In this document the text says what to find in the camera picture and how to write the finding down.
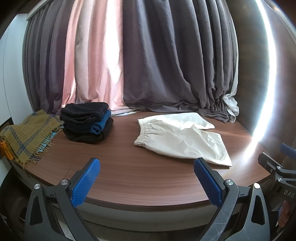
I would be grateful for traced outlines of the person's right hand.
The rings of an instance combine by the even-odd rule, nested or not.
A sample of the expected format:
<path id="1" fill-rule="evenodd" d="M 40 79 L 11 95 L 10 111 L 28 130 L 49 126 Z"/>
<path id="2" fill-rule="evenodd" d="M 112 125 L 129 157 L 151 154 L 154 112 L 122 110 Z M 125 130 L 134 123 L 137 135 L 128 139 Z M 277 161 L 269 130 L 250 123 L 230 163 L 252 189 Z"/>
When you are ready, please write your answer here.
<path id="1" fill-rule="evenodd" d="M 287 221 L 290 217 L 290 203 L 288 201 L 284 201 L 282 205 L 282 210 L 280 212 L 280 216 L 278 218 L 278 225 L 280 228 L 285 227 Z"/>

